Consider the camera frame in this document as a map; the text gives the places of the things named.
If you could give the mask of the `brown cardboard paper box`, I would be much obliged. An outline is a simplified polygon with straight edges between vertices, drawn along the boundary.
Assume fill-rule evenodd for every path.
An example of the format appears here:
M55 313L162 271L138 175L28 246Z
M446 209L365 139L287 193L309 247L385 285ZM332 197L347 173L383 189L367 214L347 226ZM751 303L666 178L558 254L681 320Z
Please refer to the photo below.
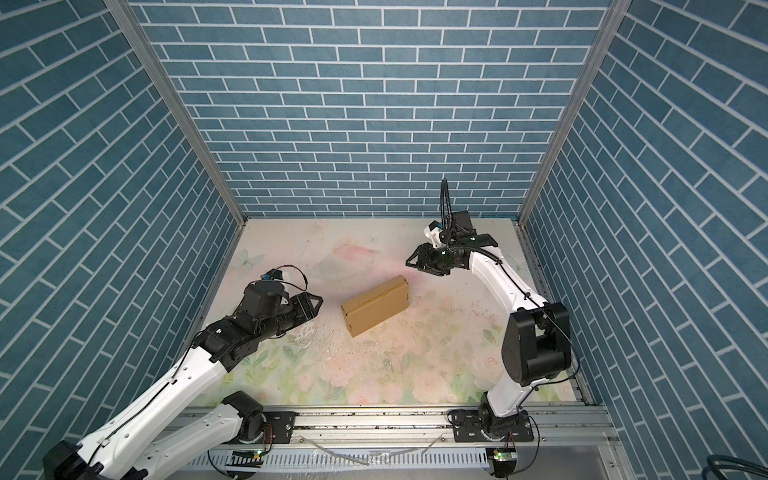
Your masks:
M344 323L352 337L376 327L409 306L409 284L398 275L341 305Z

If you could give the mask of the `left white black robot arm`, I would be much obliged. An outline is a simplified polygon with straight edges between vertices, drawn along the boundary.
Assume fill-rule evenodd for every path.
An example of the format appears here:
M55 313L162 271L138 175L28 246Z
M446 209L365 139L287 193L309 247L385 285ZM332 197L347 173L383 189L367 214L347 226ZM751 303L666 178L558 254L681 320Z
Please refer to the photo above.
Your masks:
M165 479L227 441L269 444L263 406L243 391L203 418L165 435L165 428L202 392L267 340L319 314L323 300L286 282L248 284L235 311L198 332L182 358L113 419L76 443L61 441L43 457L47 479Z

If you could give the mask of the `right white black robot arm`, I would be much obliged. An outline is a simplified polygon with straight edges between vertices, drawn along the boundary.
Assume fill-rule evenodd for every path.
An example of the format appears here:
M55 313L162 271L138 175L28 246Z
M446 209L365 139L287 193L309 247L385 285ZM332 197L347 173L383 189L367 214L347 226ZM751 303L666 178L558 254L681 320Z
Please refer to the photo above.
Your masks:
M479 234L469 213L443 213L425 228L428 241L406 265L434 276L454 269L470 271L493 294L508 321L501 344L504 373L478 408L483 432L491 438L509 433L534 390L553 384L572 364L570 318L561 303L535 292L509 264L489 234Z

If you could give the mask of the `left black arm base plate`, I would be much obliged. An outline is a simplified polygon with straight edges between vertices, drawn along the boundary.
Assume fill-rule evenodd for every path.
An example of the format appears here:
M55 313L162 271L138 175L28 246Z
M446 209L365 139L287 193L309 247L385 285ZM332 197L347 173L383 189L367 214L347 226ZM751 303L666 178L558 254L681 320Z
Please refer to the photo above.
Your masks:
M293 435L297 413L294 411L266 411L245 420L237 434L225 443L262 443L267 446L289 444Z

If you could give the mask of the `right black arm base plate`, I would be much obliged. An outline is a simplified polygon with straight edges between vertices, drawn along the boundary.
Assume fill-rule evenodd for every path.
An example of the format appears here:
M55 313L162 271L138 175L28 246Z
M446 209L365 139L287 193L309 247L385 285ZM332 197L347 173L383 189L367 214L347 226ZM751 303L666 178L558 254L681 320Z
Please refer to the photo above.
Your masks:
M508 417L495 416L490 408L478 410L453 409L446 414L457 443L531 442L534 440L532 421L526 410Z

